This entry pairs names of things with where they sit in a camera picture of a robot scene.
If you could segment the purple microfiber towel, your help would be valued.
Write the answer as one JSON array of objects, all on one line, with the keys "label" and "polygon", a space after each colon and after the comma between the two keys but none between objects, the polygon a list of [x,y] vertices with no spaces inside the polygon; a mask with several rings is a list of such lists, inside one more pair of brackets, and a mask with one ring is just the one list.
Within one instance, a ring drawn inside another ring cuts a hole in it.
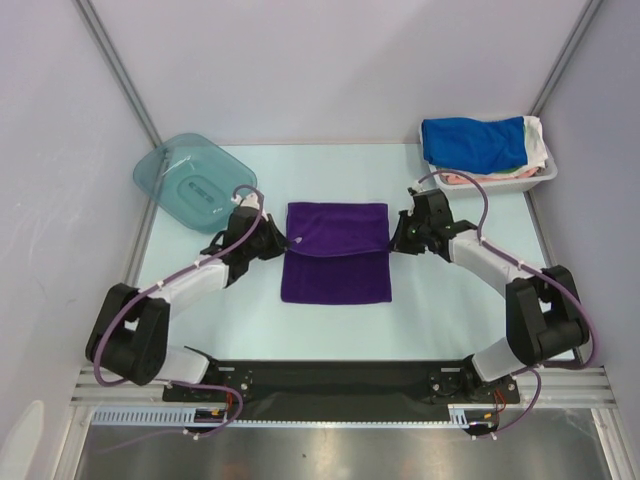
[{"label": "purple microfiber towel", "polygon": [[392,301],[385,203],[291,202],[281,300],[307,305]]}]

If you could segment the green microfiber towel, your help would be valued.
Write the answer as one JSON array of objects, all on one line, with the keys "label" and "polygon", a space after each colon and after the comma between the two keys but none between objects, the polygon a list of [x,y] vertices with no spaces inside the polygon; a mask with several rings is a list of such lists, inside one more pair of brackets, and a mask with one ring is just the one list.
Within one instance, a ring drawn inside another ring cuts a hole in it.
[{"label": "green microfiber towel", "polygon": [[518,168],[498,171],[498,172],[495,172],[493,175],[518,176],[518,175],[521,175],[522,173],[524,173],[524,172],[526,172],[528,170],[529,170],[528,166],[521,166],[521,167],[518,167]]}]

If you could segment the blue towel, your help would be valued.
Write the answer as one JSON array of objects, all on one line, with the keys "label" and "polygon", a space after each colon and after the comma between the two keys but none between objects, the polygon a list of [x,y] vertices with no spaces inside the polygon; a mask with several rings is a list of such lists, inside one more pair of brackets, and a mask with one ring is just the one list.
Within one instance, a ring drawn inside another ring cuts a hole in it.
[{"label": "blue towel", "polygon": [[523,117],[425,119],[420,134],[424,159],[437,167],[489,175],[528,163]]}]

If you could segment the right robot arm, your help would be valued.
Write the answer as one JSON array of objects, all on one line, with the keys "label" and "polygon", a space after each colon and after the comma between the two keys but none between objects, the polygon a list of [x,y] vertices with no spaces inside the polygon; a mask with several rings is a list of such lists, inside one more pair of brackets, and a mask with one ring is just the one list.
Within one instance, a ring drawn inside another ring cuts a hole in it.
[{"label": "right robot arm", "polygon": [[539,270],[491,245],[479,226],[453,218],[439,189],[408,192],[413,205],[399,212],[390,250],[437,255],[476,275],[505,301],[505,336],[465,360],[460,388],[466,398],[484,401],[497,380],[590,341],[587,315],[568,269]]}]

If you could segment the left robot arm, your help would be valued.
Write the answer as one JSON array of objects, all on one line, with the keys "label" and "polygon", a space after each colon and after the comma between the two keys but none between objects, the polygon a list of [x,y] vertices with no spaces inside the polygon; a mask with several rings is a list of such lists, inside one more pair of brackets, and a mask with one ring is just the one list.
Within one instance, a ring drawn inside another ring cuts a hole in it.
[{"label": "left robot arm", "polygon": [[214,397],[220,388],[215,360],[191,347],[171,346],[170,322],[205,296],[233,285],[251,261],[277,258],[289,246],[271,215],[238,207],[189,266],[145,290],[112,286],[85,347],[98,383],[144,386],[158,380],[185,385],[199,400]]}]

